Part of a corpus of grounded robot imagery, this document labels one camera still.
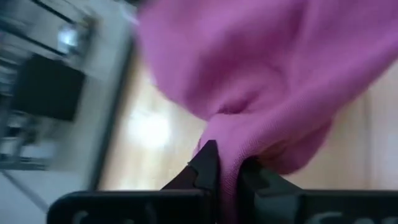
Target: wooden floor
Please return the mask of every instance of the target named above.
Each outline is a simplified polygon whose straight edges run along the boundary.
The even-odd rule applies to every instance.
[[[205,124],[166,100],[132,62],[101,189],[159,189],[190,160]],[[398,65],[336,117],[323,149],[286,177],[312,189],[398,189]]]

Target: pink cloth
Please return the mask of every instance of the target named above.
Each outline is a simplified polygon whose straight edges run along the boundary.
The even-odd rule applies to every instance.
[[[242,161],[289,174],[398,54],[398,0],[152,0],[139,39],[158,87],[208,125],[223,223]]]

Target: fabric fold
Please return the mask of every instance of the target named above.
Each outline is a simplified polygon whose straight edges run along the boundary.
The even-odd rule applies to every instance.
[[[236,222],[245,158],[289,174],[336,112],[398,56],[396,0],[155,0],[139,43],[166,97],[208,122],[221,158],[223,223]]]

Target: pink fabric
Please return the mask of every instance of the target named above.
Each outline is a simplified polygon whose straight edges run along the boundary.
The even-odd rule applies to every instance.
[[[217,140],[223,223],[245,158],[305,166],[398,53],[397,0],[152,0],[139,19],[159,89],[208,122],[199,148]]]

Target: black plastic part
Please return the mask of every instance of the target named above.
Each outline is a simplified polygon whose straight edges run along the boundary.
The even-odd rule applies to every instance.
[[[239,222],[251,223],[398,223],[398,192],[302,190],[255,158],[238,178]]]
[[[211,210],[210,200],[208,192],[198,189],[75,192],[58,199],[51,206],[47,223],[122,224],[133,221],[134,224],[213,224],[213,217],[208,213]]]
[[[214,224],[218,163],[210,141],[162,190],[71,193],[50,207],[47,223]]]

